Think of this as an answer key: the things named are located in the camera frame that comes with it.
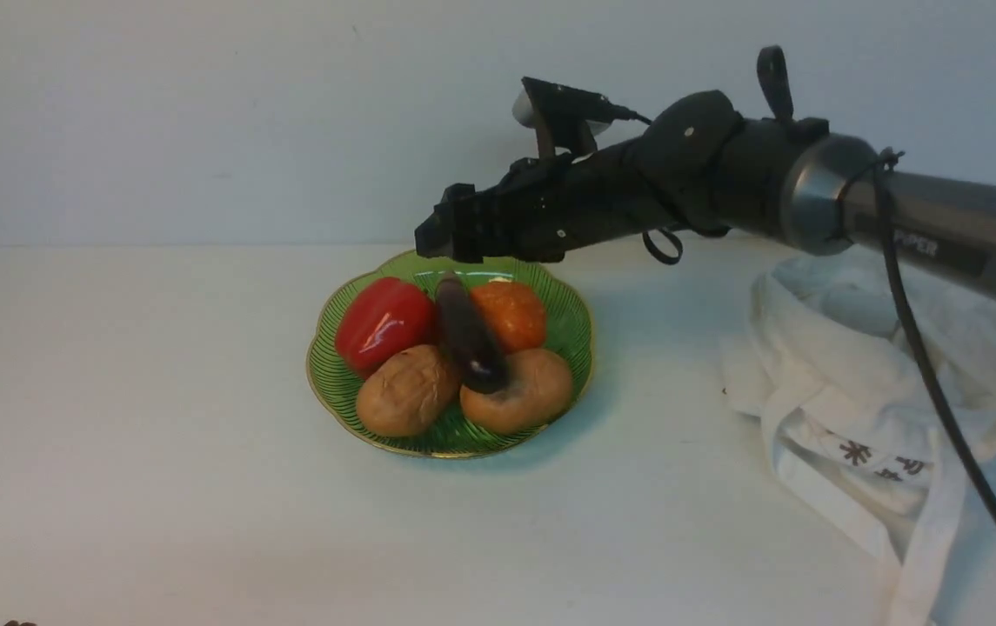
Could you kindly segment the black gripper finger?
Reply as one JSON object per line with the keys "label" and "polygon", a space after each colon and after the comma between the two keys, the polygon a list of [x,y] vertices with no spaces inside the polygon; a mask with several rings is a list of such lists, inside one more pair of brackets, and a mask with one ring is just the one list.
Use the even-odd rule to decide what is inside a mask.
{"label": "black gripper finger", "polygon": [[435,222],[442,229],[493,229],[498,224],[497,207],[494,189],[453,183],[435,206]]}

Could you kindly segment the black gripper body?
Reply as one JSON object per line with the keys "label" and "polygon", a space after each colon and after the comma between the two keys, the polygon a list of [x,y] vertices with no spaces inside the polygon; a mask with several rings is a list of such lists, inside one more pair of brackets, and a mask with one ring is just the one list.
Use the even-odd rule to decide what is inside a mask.
{"label": "black gripper body", "polygon": [[475,250],[558,263],[566,253],[639,235],[661,264],[681,260],[676,211],[632,163],[636,140],[596,153],[518,159],[473,211]]}

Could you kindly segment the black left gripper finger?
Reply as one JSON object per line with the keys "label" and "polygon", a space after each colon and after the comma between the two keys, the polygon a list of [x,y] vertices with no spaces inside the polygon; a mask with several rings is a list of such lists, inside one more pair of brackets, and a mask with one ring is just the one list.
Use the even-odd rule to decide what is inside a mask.
{"label": "black left gripper finger", "polygon": [[431,214],[415,230],[415,252],[424,258],[447,258],[458,263],[480,264],[481,253],[469,224]]}

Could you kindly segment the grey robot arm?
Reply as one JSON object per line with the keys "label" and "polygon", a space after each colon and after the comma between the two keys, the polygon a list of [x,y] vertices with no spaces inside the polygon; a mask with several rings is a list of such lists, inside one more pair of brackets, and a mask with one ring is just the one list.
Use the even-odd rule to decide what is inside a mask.
{"label": "grey robot arm", "polygon": [[737,229],[811,255],[884,247],[996,300],[996,186],[899,173],[898,153],[836,134],[826,119],[796,117],[780,47],[761,49],[756,72],[768,117],[744,117],[724,92],[701,91],[606,147],[598,133],[638,112],[525,77],[513,115],[536,132],[538,157],[517,160],[489,189],[447,187],[415,230],[415,250],[471,264],[557,263],[650,231]]}

